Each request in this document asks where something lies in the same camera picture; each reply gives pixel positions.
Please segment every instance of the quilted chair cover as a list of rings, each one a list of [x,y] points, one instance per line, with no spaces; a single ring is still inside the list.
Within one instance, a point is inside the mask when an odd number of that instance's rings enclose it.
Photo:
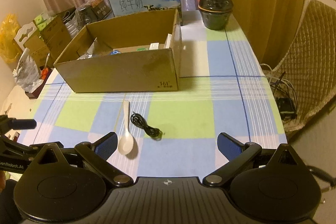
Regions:
[[[296,91],[297,118],[284,123],[287,135],[305,126],[336,94],[336,10],[311,0],[288,52],[273,70],[286,72]]]

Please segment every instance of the open cardboard box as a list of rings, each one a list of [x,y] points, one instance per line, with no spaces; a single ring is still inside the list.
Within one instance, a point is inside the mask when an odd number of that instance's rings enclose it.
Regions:
[[[170,47],[163,48],[168,34]],[[121,54],[88,59],[94,39]],[[158,50],[137,51],[158,42]],[[137,92],[178,90],[181,29],[173,10],[141,12],[86,25],[54,63],[74,92]]]

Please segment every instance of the tablecloth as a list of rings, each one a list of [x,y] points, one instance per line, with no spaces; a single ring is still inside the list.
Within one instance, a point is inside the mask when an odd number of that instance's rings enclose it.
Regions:
[[[110,131],[124,134],[123,100],[150,126],[164,132],[148,137],[130,123],[135,147],[108,162],[137,176],[202,178],[227,162],[216,139],[226,132],[242,143],[277,148],[286,137],[280,115],[258,61],[233,16],[226,30],[207,29],[198,11],[184,12],[181,78],[177,92],[76,94],[53,71],[36,100],[35,130],[22,131],[30,145],[60,141],[64,147],[94,142]]]

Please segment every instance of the plastic spoon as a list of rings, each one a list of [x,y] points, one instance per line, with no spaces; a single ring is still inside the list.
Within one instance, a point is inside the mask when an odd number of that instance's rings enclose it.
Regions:
[[[118,143],[118,151],[122,155],[127,155],[133,149],[134,139],[129,132],[129,101],[124,101],[124,121],[125,121],[125,135],[121,137]]]

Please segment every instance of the black cable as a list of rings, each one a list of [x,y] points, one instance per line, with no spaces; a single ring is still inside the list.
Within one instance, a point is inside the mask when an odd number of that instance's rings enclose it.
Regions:
[[[139,113],[133,112],[131,115],[131,122],[134,124],[136,127],[141,128],[145,130],[146,134],[150,136],[151,138],[157,138],[159,137],[161,131],[158,128],[153,128],[150,127],[144,117],[142,117]]]

